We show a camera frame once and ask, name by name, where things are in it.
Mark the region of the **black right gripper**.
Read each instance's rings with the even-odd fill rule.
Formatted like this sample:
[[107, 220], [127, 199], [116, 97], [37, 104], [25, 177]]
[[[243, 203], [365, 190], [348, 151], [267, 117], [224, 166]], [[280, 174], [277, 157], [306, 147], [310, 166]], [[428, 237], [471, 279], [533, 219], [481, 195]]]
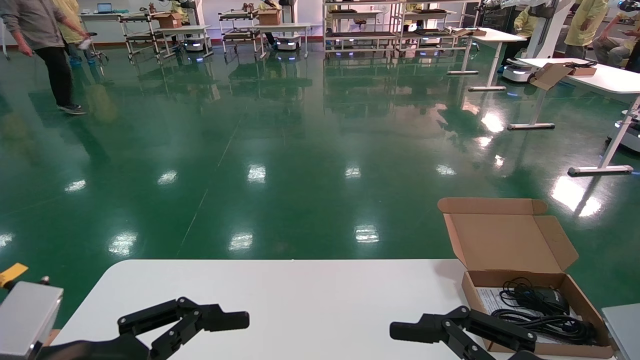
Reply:
[[537, 335], [467, 306], [446, 314], [424, 313], [418, 322], [391, 322], [390, 337], [423, 344], [444, 343], [460, 360], [492, 360], [468, 333], [514, 351], [510, 360], [543, 360], [535, 355]]

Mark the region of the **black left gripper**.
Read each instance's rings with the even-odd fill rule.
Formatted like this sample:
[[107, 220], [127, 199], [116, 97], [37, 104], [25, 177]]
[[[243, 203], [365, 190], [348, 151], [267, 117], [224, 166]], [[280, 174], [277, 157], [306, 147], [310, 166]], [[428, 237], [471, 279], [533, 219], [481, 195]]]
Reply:
[[[139, 335], [170, 325], [146, 346]], [[118, 320], [119, 336], [109, 341], [73, 341], [41, 348], [37, 360], [168, 360], [198, 333], [246, 330], [246, 311], [224, 312], [218, 304], [186, 297], [147, 307]]]

